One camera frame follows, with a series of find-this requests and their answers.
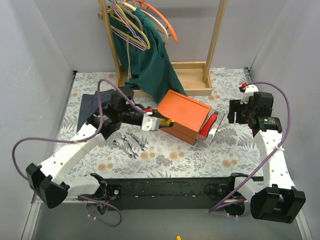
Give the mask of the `yellow utility knife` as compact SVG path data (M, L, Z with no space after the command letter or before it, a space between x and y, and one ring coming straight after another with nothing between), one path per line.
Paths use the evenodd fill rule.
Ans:
M172 119L163 119L159 120L159 128L171 128L173 127L175 121Z

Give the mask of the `navy blue cloth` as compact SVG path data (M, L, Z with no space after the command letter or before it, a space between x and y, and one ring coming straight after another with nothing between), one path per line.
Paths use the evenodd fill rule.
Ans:
M100 92L101 102L108 102L111 99L112 92L114 90L110 89L107 91ZM78 122L77 122L77 129L78 132L83 124L87 121L87 119L94 114L96 111L99 110L98 106L98 92L96 91L94 94L83 94L80 109L78 113Z

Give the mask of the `orange drawer box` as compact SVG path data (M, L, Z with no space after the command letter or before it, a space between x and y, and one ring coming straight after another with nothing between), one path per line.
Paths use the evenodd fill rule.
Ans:
M163 116L174 120L172 127L161 128L163 132L195 145L211 107L170 89L157 106L157 110Z

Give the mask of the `steel combination wrench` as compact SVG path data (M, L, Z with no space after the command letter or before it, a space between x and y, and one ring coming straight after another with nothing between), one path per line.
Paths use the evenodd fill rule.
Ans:
M140 149L142 151L146 151L148 149L148 146L142 143L137 136L135 136L132 132L127 132L129 136L133 138L133 140L140 146Z

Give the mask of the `clear plastic drawer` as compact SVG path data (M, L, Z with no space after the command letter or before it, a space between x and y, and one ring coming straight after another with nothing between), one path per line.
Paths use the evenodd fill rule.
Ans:
M211 109L196 138L196 145L209 146L217 133L221 130L221 123L225 117L223 112Z

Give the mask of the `steel open-end wrench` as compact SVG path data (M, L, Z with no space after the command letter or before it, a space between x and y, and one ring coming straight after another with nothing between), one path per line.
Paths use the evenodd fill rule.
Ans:
M133 157L135 159L137 159L138 158L138 154L135 152L135 150L133 149L132 145L130 144L130 142L128 140L128 137L124 136L124 137L122 137L122 140L125 142L125 144L127 145L128 149L131 151Z

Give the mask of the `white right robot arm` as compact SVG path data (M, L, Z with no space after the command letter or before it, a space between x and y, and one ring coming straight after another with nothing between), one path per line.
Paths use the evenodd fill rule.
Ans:
M263 164L263 184L244 174L234 173L234 181L226 186L232 199L243 196L249 202L254 219L290 224L306 202L303 191L296 189L289 174L282 149L282 125L272 116L274 98L266 92L245 94L244 99L229 102L229 123L248 125Z

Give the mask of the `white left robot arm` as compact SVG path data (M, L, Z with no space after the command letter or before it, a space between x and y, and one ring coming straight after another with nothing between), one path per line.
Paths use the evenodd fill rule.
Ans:
M97 173L68 177L68 172L121 124L139 126L143 131L170 125L157 110L128 104L134 96L132 90L121 87L110 94L110 100L87 119L69 145L26 168L30 188L48 208L77 198L121 210L205 209L231 190L230 177L108 179Z

